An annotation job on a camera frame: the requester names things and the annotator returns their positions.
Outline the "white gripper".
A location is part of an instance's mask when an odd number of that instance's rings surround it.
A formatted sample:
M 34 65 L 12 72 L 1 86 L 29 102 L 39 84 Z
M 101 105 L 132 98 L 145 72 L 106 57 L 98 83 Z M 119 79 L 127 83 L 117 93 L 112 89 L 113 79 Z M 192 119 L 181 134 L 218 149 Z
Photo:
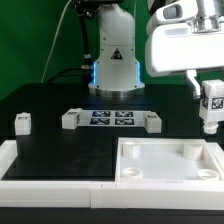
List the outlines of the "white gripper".
M 201 97 L 196 70 L 224 68 L 224 0 L 147 0 L 145 66 L 151 76 L 185 72 Z

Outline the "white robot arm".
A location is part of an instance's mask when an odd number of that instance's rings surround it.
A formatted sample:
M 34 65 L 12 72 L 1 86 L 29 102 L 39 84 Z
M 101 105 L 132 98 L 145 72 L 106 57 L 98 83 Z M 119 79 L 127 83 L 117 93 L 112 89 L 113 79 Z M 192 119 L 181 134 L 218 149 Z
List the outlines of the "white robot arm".
M 124 0 L 73 0 L 80 18 L 99 17 L 100 54 L 90 90 L 127 95 L 144 84 L 135 58 L 135 20 L 119 7 Z M 224 0 L 146 0 L 145 67 L 152 77 L 182 73 L 199 98 L 199 71 L 224 68 Z

